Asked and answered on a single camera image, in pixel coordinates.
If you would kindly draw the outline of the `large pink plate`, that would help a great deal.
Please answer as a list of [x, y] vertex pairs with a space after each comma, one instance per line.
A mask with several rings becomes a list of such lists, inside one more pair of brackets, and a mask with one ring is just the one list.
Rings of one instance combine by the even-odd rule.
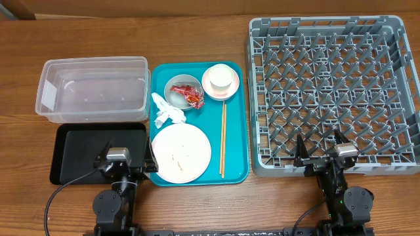
[[157, 175], [172, 184], [186, 184], [199, 178], [209, 166], [211, 144], [194, 125], [179, 123], [159, 131], [152, 140], [158, 163]]

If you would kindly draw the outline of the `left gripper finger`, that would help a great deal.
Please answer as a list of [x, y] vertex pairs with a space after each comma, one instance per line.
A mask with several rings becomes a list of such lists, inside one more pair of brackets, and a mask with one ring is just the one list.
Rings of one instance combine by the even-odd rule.
[[100, 161], [106, 160], [106, 156], [108, 154], [109, 149], [112, 147], [112, 140], [108, 140], [105, 147], [100, 151], [98, 155], [98, 159]]
[[152, 141], [150, 137], [147, 139], [146, 152], [144, 156], [144, 168], [146, 172], [158, 172], [159, 165], [156, 161], [156, 156], [152, 148]]

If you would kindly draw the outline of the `right wooden chopstick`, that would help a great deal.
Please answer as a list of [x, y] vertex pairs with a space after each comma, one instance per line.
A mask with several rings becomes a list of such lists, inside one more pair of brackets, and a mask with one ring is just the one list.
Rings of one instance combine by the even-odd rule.
[[225, 175], [225, 156], [226, 156], [226, 110], [227, 105], [223, 102], [223, 137], [222, 137], [222, 178], [224, 178]]

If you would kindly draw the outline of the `red snack wrapper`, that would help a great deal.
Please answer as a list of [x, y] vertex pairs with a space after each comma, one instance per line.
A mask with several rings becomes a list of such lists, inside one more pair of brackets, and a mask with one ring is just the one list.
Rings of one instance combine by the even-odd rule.
[[170, 91], [183, 95], [186, 102], [195, 109], [200, 109], [204, 104], [204, 91], [201, 87], [187, 84], [175, 84]]

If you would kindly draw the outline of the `clear plastic bin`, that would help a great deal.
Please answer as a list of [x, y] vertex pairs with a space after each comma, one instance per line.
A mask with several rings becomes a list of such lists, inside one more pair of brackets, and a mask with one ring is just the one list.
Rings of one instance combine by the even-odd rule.
[[143, 56], [49, 60], [41, 72], [35, 112], [53, 123], [144, 121], [150, 80]]

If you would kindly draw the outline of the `black tray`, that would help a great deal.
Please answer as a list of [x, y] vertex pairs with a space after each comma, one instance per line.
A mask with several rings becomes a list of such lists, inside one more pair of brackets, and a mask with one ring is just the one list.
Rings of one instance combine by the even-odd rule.
[[133, 158], [131, 166], [140, 167], [147, 139], [142, 123], [63, 124], [56, 132], [49, 180], [63, 185], [93, 171], [108, 140], [114, 148], [127, 148]]

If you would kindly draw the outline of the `teal serving tray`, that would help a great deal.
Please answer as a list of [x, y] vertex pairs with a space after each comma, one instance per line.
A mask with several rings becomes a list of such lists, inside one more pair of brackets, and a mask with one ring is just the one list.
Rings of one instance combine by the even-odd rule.
[[[224, 61], [238, 75], [240, 84], [232, 97], [227, 99], [226, 157], [224, 176], [219, 174], [221, 148], [222, 102], [205, 95], [205, 105], [201, 109], [185, 111], [186, 122], [198, 127], [208, 137], [211, 144], [211, 160], [206, 171], [186, 186], [204, 186], [220, 184], [238, 184], [249, 174], [249, 148], [247, 117], [245, 112], [245, 95], [243, 89], [242, 69], [234, 62]], [[181, 74], [201, 79], [207, 69], [216, 62], [185, 62], [161, 64], [151, 76], [151, 91], [164, 95], [164, 88], [169, 80]]]

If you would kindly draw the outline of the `white cup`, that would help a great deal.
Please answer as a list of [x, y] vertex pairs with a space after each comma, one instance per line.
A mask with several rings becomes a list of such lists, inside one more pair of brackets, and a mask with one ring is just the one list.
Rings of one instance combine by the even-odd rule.
[[216, 94], [225, 94], [234, 80], [234, 72], [226, 64], [209, 68], [209, 81]]

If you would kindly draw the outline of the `white tissue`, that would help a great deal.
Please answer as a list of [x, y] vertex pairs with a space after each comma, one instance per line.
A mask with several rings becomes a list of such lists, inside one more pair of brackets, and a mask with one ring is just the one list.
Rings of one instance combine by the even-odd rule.
[[161, 128], [168, 119], [172, 120], [173, 124], [186, 122], [184, 112], [181, 109], [170, 105], [156, 92], [152, 93], [152, 100], [158, 108], [158, 112], [156, 113], [157, 117], [154, 120], [156, 128]]

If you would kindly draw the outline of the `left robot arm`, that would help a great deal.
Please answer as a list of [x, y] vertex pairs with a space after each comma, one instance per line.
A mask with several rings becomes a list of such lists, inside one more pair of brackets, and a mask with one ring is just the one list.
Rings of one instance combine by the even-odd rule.
[[137, 187], [158, 171], [152, 144], [148, 138], [141, 155], [142, 165], [132, 167], [133, 158], [126, 147], [113, 147], [110, 140], [94, 162], [94, 167], [111, 188], [101, 191], [93, 201], [96, 214], [95, 235], [144, 235], [141, 227], [134, 223]]

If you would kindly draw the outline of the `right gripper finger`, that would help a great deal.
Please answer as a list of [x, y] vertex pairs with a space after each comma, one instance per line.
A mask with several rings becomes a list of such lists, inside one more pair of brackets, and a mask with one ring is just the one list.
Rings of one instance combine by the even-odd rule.
[[350, 143], [350, 140], [339, 129], [334, 130], [334, 136], [337, 145]]
[[297, 141], [296, 141], [296, 150], [295, 150], [295, 157], [293, 166], [294, 167], [304, 167], [308, 164], [310, 160], [309, 154], [307, 152], [307, 149], [305, 147], [305, 143], [302, 139], [302, 136], [300, 134], [297, 135]]

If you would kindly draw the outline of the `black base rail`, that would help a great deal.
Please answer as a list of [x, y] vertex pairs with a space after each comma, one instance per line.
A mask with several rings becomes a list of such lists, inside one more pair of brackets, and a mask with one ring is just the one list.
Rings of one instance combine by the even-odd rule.
[[241, 230], [241, 231], [185, 231], [172, 230], [143, 231], [145, 236], [292, 236], [292, 227], [277, 230]]

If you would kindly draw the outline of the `grey dishwasher rack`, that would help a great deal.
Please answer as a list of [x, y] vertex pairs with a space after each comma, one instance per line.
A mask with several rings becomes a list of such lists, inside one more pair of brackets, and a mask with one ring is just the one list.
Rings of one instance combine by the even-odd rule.
[[247, 39], [251, 164], [260, 177], [300, 176], [340, 130], [360, 150], [352, 173], [419, 172], [419, 75], [398, 16], [254, 18]]

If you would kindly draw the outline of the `grey bowl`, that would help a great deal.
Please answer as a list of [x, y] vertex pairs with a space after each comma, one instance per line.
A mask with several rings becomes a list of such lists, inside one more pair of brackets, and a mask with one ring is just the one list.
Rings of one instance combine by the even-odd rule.
[[189, 110], [193, 107], [186, 101], [182, 94], [171, 91], [171, 87], [176, 84], [193, 85], [195, 87], [201, 87], [200, 82], [193, 76], [187, 74], [180, 74], [172, 77], [166, 84], [164, 89], [164, 96], [166, 102], [181, 110]]

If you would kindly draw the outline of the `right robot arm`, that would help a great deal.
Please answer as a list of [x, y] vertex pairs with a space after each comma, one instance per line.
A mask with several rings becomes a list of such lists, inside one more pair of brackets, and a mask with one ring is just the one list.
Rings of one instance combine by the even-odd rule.
[[[349, 187], [344, 171], [356, 164], [360, 150], [344, 134], [334, 130], [336, 144], [327, 157], [311, 159], [301, 135], [297, 136], [293, 165], [303, 167], [306, 177], [315, 176], [324, 200], [307, 210], [295, 222], [292, 235], [374, 236], [365, 226], [371, 220], [374, 194], [363, 187]], [[301, 221], [322, 205], [329, 212], [328, 220], [320, 220], [314, 229], [299, 227]]]

